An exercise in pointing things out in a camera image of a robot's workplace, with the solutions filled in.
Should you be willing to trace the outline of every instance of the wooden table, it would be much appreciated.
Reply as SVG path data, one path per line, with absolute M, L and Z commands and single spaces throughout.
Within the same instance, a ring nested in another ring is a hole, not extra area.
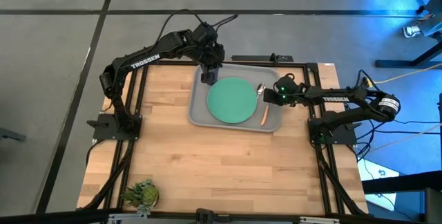
M 318 66 L 323 88 L 338 88 L 334 65 Z M 301 68 L 275 70 L 281 76 L 293 73 L 296 83 L 303 81 Z M 128 185 L 152 179 L 160 189 L 154 209 L 158 212 L 194 213 L 203 207 L 217 213 L 323 215 L 318 165 L 306 123 L 308 108 L 285 106 L 282 126 L 273 133 L 195 126 L 187 118 L 194 71 L 194 66 L 149 66 L 142 131 L 135 143 Z M 140 84 L 141 71 L 138 73 L 132 112 Z M 103 107 L 109 104 L 105 99 Z M 326 109 L 342 111 L 343 105 L 327 103 Z M 108 179 L 115 144 L 105 141 L 91 152 L 78 207 L 89 203 Z M 334 153 L 340 182 L 367 211 L 354 154 L 342 145 L 334 145 Z M 336 212 L 333 187 L 328 185 Z M 112 207 L 118 189 L 119 180 Z

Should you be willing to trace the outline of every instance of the concrete floor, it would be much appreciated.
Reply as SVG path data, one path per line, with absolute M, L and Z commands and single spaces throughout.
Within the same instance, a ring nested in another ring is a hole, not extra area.
M 100 9 L 104 0 L 0 0 L 0 9 Z M 413 10 L 416 0 L 112 0 L 121 9 L 297 9 Z M 213 23 L 225 16 L 204 15 Z M 41 186 L 77 77 L 84 63 L 97 16 L 0 16 L 0 127 L 28 136 L 25 142 L 0 142 L 0 216 L 29 214 Z M 98 75 L 115 57 L 155 41 L 164 15 L 107 16 L 84 88 L 68 147 L 48 206 L 49 212 L 76 206 L 85 170 L 86 151 L 103 94 Z M 333 62 L 341 86 L 352 86 L 359 69 L 374 80 L 410 72 L 375 68 L 375 59 L 414 59 L 436 44 L 430 38 L 406 39 L 401 27 L 413 22 L 398 17 L 241 15 L 220 29 L 219 42 L 232 55 L 292 55 L 297 62 Z M 175 16 L 165 32 L 193 29 L 191 16 Z M 403 106 L 397 119 L 437 121 L 440 71 L 427 71 L 381 89 Z M 428 125 L 389 123 L 383 130 L 424 130 Z M 369 129 L 364 123 L 357 130 Z M 403 135 L 377 133 L 374 147 Z M 421 136 L 376 151 L 368 160 L 405 174 L 441 168 L 438 136 Z M 414 209 L 398 203 L 408 213 Z

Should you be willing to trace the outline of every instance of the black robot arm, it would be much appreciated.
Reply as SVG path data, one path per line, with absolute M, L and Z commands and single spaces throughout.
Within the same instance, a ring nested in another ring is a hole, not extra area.
M 295 106 L 299 103 L 304 106 L 316 106 L 323 102 L 347 102 L 359 106 L 340 113 L 326 111 L 321 118 L 309 119 L 308 125 L 312 140 L 323 136 L 333 136 L 334 130 L 342 124 L 363 120 L 392 121 L 401 107 L 394 95 L 367 90 L 364 86 L 322 89 L 304 83 L 296 84 L 294 78 L 293 74 L 286 74 L 275 82 L 273 90 L 265 89 L 264 101 L 279 106 Z
M 129 72 L 155 63 L 163 58 L 181 58 L 183 55 L 197 62 L 203 73 L 201 82 L 213 85 L 218 77 L 218 69 L 224 60 L 224 47 L 216 42 L 218 34 L 208 23 L 201 23 L 194 31 L 170 32 L 155 44 L 130 55 L 115 58 L 99 76 L 104 95 L 114 106 L 115 124 L 120 133 L 133 130 L 133 120 L 124 107 L 122 92 Z

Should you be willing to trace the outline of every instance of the desk leg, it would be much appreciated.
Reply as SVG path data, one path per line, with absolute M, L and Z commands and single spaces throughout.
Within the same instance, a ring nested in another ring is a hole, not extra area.
M 2 138 L 11 138 L 13 140 L 23 141 L 25 140 L 26 136 L 20 135 L 14 131 L 0 128 L 0 139 Z
M 440 64 L 441 62 L 430 62 L 431 59 L 442 53 L 442 42 L 436 44 L 434 47 L 417 57 L 413 61 L 398 61 L 398 60 L 376 60 L 374 65 L 378 68 L 429 68 L 431 66 Z M 442 69 L 442 66 L 437 66 L 433 69 Z
M 442 190 L 442 171 L 431 171 L 393 178 L 380 178 L 362 182 L 366 194 L 420 191 L 427 187 Z
M 439 94 L 439 103 L 438 103 L 438 109 L 439 109 L 439 121 L 442 123 L 442 93 Z M 442 134 L 441 134 L 441 158 L 442 158 Z

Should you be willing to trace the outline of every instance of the round plate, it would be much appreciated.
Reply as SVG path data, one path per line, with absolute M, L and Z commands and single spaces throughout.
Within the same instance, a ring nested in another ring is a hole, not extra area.
M 252 85 L 237 77 L 217 81 L 207 95 L 207 106 L 213 116 L 232 124 L 250 118 L 257 102 Z

